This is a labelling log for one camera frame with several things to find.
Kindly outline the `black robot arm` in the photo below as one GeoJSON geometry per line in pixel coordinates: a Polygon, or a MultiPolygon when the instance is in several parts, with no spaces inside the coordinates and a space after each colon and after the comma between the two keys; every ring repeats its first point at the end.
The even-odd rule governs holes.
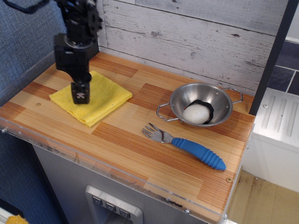
{"type": "Polygon", "coordinates": [[[1,1],[0,103],[53,63],[71,76],[74,103],[88,103],[89,60],[99,51],[101,22],[93,0],[1,1]]]}

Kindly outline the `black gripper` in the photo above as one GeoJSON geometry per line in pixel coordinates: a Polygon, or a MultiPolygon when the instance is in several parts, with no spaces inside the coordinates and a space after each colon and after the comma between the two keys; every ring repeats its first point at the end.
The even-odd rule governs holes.
{"type": "Polygon", "coordinates": [[[56,67],[71,76],[71,94],[74,104],[88,104],[90,101],[89,60],[98,53],[98,43],[91,40],[85,44],[75,44],[66,34],[54,36],[56,67]]]}

